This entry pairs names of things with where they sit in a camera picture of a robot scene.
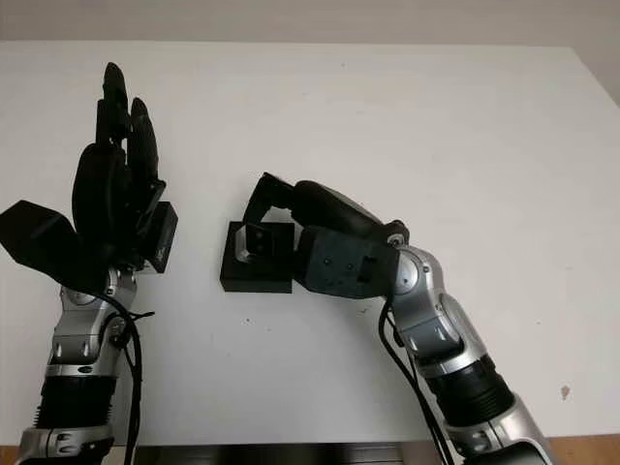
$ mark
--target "white wall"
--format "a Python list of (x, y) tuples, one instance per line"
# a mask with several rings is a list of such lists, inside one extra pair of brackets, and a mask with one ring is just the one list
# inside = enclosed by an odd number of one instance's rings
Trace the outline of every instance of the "white wall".
[(0, 38), (570, 46), (620, 103), (618, 0), (0, 0)]

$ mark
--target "black base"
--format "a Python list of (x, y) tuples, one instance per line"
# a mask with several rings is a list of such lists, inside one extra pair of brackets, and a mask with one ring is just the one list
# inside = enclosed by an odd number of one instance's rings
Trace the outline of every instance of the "black base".
[(260, 223), (271, 234), (270, 256), (251, 263), (241, 262), (234, 251), (236, 232), (243, 223), (232, 221), (226, 237), (220, 282), (227, 293), (290, 294), (293, 290), (292, 263), (295, 240), (293, 223)]

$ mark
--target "wire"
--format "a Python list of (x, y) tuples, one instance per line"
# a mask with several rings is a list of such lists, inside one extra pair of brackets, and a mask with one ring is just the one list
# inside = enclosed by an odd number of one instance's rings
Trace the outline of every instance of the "wire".
[(407, 381), (413, 388), (416, 393), (416, 397), (418, 398), (419, 405), (422, 409), (422, 414), (424, 415), (424, 420), (426, 421), (426, 425), (430, 430), (431, 437), (433, 439), (433, 443), (435, 444), (435, 449), (439, 454), (442, 463), (445, 465), (454, 465), (454, 460), (452, 459), (450, 449), (448, 447), (448, 443), (446, 442), (446, 438), (444, 437), (444, 433), (433, 414), (433, 411), (430, 409), (428, 405), (428, 401), (424, 397), (421, 389), (419, 388), (418, 383), (418, 374), (416, 373), (416, 368), (413, 365), (413, 361), (409, 356), (409, 361), (412, 364), (412, 371), (409, 371), (407, 366), (400, 359), (396, 351), (392, 348), (391, 344), (389, 344), (388, 339), (386, 338), (386, 322), (389, 322), (392, 325), (392, 321), (388, 318), (388, 312), (390, 310), (391, 302), (386, 300), (386, 303), (381, 310), (381, 315), (379, 316), (379, 338), (386, 348), (389, 356), (394, 360), (394, 363), (400, 368), (400, 371), (405, 375)]
[(122, 350), (125, 354), (129, 370), (132, 375), (132, 400), (129, 410), (129, 426), (127, 428), (127, 445), (125, 447), (124, 465), (131, 465), (138, 441), (138, 433), (140, 432), (140, 400), (142, 397), (142, 347), (140, 344), (140, 335), (136, 327), (136, 321), (141, 318), (150, 317), (154, 312), (133, 313), (127, 310), (125, 306), (115, 298), (105, 294), (95, 294), (96, 297), (110, 304), (118, 312), (120, 317), (125, 321), (125, 330), (119, 337), (120, 341), (124, 341), (125, 333), (129, 336), (134, 346), (134, 361), (132, 362), (127, 349), (129, 340), (122, 343)]

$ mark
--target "black block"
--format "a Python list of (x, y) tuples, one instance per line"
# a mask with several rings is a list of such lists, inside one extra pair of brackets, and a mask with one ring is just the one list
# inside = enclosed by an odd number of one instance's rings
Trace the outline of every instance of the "black block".
[[(295, 225), (293, 223), (259, 223), (249, 227), (247, 250), (251, 256), (242, 261), (235, 251), (236, 233), (244, 226), (239, 221), (229, 223), (226, 248), (222, 260), (220, 282), (227, 293), (278, 293), (290, 294), (293, 280), (293, 249), (295, 246)], [(268, 237), (268, 246), (262, 240)], [(253, 248), (258, 247), (260, 254)]]

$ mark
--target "white tabletop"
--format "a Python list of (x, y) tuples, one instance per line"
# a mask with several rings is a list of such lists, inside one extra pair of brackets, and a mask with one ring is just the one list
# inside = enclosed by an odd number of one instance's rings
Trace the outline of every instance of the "white tabletop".
[[(109, 60), (149, 107), (179, 216), (134, 306), (157, 312), (142, 444), (427, 437), (380, 301), (222, 291), (227, 224), (263, 171), (402, 219), (545, 434), (620, 432), (620, 110), (571, 50), (4, 43), (0, 208), (70, 215)], [(39, 402), (57, 293), (0, 253), (0, 444)]]

